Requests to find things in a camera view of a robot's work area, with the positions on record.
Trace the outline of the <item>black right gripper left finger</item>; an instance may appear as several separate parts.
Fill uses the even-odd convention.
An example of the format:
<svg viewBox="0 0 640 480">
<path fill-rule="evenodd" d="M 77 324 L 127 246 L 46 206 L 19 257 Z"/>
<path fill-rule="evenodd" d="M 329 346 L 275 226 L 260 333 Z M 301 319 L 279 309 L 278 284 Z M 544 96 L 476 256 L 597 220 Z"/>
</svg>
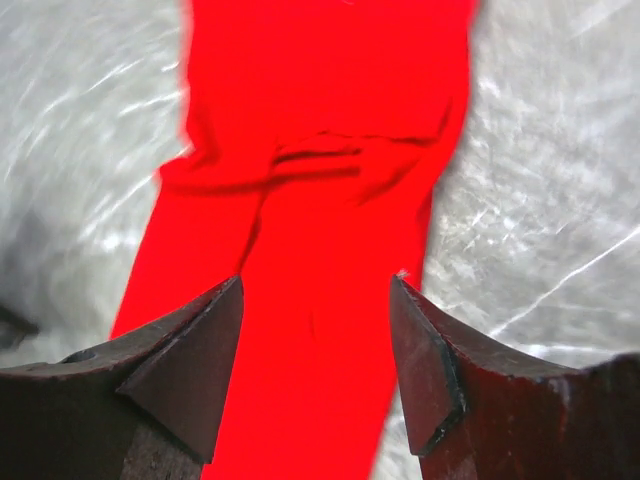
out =
<svg viewBox="0 0 640 480">
<path fill-rule="evenodd" d="M 5 479 L 197 479 L 212 461 L 243 315 L 232 277 L 58 363 L 1 372 Z"/>
</svg>

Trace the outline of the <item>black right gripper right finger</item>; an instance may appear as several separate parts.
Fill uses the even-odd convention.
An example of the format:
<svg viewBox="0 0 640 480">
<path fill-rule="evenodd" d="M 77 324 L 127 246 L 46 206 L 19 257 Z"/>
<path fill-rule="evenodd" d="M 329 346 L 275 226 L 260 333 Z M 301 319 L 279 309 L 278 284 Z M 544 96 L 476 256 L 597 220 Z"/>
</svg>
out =
<svg viewBox="0 0 640 480">
<path fill-rule="evenodd" d="M 575 369 L 512 349 L 390 288 L 410 451 L 426 479 L 635 480 L 639 357 Z"/>
</svg>

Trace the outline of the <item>red t shirt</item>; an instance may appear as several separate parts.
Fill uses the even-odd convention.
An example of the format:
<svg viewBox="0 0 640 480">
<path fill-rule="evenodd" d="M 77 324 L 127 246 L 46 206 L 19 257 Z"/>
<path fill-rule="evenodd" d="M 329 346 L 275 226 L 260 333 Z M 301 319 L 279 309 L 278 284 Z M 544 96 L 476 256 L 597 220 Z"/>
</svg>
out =
<svg viewBox="0 0 640 480">
<path fill-rule="evenodd" d="M 470 95 L 473 1 L 193 1 L 189 150 L 112 329 L 227 278 L 242 331 L 206 479 L 366 479 L 393 392 L 389 283 L 419 287 Z"/>
</svg>

